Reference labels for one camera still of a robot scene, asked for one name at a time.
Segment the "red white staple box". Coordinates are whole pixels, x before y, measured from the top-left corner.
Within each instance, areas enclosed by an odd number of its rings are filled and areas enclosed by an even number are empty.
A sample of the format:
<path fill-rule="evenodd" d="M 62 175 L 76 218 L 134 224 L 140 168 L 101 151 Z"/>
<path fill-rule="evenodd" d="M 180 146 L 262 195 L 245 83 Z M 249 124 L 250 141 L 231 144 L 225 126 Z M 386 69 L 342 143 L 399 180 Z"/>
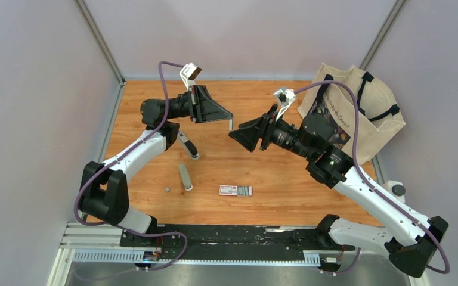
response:
<path fill-rule="evenodd" d="M 221 196 L 242 196 L 251 197 L 253 192 L 252 186 L 237 185 L 220 185 L 219 195 Z"/>

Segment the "grey-green stapler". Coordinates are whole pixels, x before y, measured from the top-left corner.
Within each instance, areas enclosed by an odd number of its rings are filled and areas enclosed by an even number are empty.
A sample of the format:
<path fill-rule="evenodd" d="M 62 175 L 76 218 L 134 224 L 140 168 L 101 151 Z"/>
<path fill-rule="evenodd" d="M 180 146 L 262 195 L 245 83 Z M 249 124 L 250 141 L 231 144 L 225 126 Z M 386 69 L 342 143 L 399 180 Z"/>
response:
<path fill-rule="evenodd" d="M 193 183 L 190 177 L 190 174 L 187 170 L 187 166 L 184 163 L 178 165 L 178 169 L 180 172 L 182 184 L 186 191 L 191 191 L 193 189 Z"/>

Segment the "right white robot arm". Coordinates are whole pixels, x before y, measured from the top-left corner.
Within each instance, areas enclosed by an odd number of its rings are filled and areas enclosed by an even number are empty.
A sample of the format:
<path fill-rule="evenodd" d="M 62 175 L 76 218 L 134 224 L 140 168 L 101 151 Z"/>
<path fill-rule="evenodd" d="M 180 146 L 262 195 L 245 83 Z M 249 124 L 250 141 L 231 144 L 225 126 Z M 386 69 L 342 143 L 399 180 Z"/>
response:
<path fill-rule="evenodd" d="M 408 276 L 422 277 L 434 254 L 444 253 L 441 240 L 448 222 L 421 214 L 394 197 L 330 143 L 333 133 L 319 114 L 305 116 L 296 128 L 279 118 L 273 105 L 261 117 L 241 123 L 229 137 L 248 151 L 274 144 L 303 157 L 313 179 L 355 201 L 380 223 L 378 227 L 363 225 L 328 214 L 317 226 L 321 248 L 330 250 L 339 244 L 366 249 L 387 257 Z"/>

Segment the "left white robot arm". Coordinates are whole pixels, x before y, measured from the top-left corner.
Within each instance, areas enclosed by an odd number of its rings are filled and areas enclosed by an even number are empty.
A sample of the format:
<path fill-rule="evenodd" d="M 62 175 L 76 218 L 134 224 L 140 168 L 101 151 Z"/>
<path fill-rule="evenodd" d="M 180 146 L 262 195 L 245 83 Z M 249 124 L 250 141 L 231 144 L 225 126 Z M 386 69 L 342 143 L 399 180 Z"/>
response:
<path fill-rule="evenodd" d="M 144 247 L 158 240 L 157 220 L 130 205 L 128 184 L 150 160 L 167 151 L 177 140 L 179 124 L 188 117 L 194 123 L 233 119 L 233 114 L 217 103 L 205 85 L 191 85 L 175 98 L 146 99 L 140 107 L 144 132 L 118 155 L 102 163 L 89 162 L 83 169 L 81 188 L 74 213 L 83 212 L 100 224 L 135 233 Z"/>

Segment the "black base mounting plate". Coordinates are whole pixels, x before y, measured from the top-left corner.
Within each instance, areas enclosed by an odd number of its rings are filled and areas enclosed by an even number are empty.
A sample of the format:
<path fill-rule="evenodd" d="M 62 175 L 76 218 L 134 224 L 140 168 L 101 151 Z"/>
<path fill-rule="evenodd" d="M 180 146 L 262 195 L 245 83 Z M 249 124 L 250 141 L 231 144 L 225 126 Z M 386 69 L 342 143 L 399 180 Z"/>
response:
<path fill-rule="evenodd" d="M 339 268 L 342 253 L 354 251 L 341 246 L 314 227 L 244 225 L 160 225 L 159 237 L 139 237 L 122 232 L 119 245 L 159 252 L 160 262 L 206 264 L 282 264 Z"/>

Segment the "cream floral tote bag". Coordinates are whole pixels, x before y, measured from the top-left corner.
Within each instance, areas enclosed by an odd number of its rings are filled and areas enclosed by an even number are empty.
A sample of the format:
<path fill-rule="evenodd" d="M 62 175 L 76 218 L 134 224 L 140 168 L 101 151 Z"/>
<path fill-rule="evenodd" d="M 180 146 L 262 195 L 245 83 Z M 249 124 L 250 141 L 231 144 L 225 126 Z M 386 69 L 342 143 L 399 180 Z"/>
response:
<path fill-rule="evenodd" d="M 390 88 L 367 71 L 322 64 L 313 81 L 324 84 L 307 90 L 298 113 L 325 117 L 335 131 L 330 142 L 356 156 L 359 165 L 371 160 L 406 124 Z"/>

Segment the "aluminium frame rail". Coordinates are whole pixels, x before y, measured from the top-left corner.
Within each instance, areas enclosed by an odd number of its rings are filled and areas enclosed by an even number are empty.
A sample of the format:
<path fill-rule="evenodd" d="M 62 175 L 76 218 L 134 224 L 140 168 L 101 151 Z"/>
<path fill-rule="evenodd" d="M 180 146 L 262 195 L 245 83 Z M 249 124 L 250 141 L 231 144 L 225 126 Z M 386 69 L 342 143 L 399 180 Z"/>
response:
<path fill-rule="evenodd" d="M 336 275 L 355 248 L 339 245 L 313 226 L 179 225 L 142 238 L 109 225 L 66 226 L 49 283 L 67 279 L 74 262 L 124 263 L 137 268 L 174 265 L 306 267 Z"/>

